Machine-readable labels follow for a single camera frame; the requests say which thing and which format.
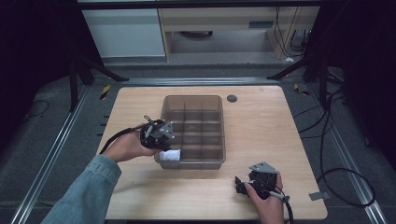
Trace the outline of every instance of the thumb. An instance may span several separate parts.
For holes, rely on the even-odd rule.
[[[260,196],[257,194],[256,190],[249,185],[248,183],[245,183],[245,188],[247,189],[247,195],[251,198],[251,200],[255,203],[258,200],[261,200]]]

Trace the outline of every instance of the white object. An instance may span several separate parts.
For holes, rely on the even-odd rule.
[[[286,59],[286,62],[292,63],[292,62],[294,62],[294,59],[292,59],[291,57],[288,57],[288,58]]]
[[[180,149],[160,152],[160,161],[180,161]]]

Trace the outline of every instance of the metal frame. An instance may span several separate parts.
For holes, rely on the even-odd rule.
[[[211,1],[138,1],[54,3],[55,7],[73,7],[81,10],[143,9],[143,8],[192,8],[192,7],[317,7],[346,0],[211,0]]]
[[[53,7],[74,8],[78,10],[102,10],[102,9],[143,9],[143,8],[196,8],[196,7],[314,7],[324,6],[334,3],[344,3],[346,0],[213,0],[213,1],[142,1],[142,2],[104,2],[104,3],[54,3]],[[241,77],[241,78],[130,78],[129,81],[123,82],[126,85],[135,86],[155,86],[155,85],[258,85],[258,84],[275,84],[277,81],[270,81],[266,77]],[[34,183],[25,195],[19,205],[11,223],[25,223],[29,217],[35,202],[43,189],[52,170],[59,153],[61,152],[64,142],[70,133],[71,128],[78,116],[82,105],[84,104],[89,87],[84,86],[79,96],[79,102],[74,111],[72,111],[64,122],[59,135],[57,136],[48,157],[45,159],[40,171],[38,172]],[[339,132],[333,125],[331,137],[336,144],[336,149],[340,154],[343,164],[352,170],[360,171],[356,162],[349,154]],[[355,190],[361,201],[367,203],[371,198],[371,193],[361,179],[354,175],[349,176]],[[377,202],[366,208],[366,213],[372,223],[388,223]]]
[[[30,213],[32,212],[33,207],[35,206],[35,202],[37,201],[38,196],[41,193],[41,190],[44,188],[46,181],[50,175],[50,172],[55,165],[56,160],[58,159],[59,154],[62,151],[64,146],[64,142],[69,135],[76,118],[78,116],[79,111],[81,110],[87,93],[89,91],[89,86],[83,86],[81,94],[79,95],[79,102],[76,106],[76,109],[73,112],[70,112],[67,116],[64,126],[60,130],[58,136],[53,143],[47,158],[44,160],[40,171],[38,172],[37,176],[35,177],[35,181],[33,182],[32,186],[29,188],[29,191],[23,198],[22,202],[17,208],[17,211],[12,218],[11,223],[25,223],[27,218],[29,217]]]

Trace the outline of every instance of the black strap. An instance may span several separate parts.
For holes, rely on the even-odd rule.
[[[139,125],[139,126],[136,126],[136,127],[134,127],[134,128],[127,128],[127,129],[124,129],[124,130],[122,130],[122,131],[120,131],[120,132],[114,134],[111,138],[109,138],[109,139],[107,140],[105,146],[102,148],[102,150],[99,152],[99,154],[103,154],[103,153],[106,151],[106,149],[110,146],[110,144],[111,144],[112,142],[114,142],[117,138],[119,138],[119,137],[121,137],[122,135],[125,135],[125,134],[127,134],[127,133],[131,133],[131,132],[134,132],[134,131],[136,131],[136,130],[138,130],[138,129],[141,129],[141,128],[143,128],[143,127],[146,127],[147,125],[150,125],[150,122],[149,122],[149,123],[142,124],[142,125]]]

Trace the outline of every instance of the wrist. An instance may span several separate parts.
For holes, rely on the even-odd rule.
[[[115,163],[119,163],[119,162],[120,162],[120,160],[119,160],[119,158],[117,157],[117,155],[114,155],[114,154],[111,153],[111,151],[109,151],[109,150],[106,150],[102,155],[104,155],[104,156],[110,158],[110,159],[113,160]]]

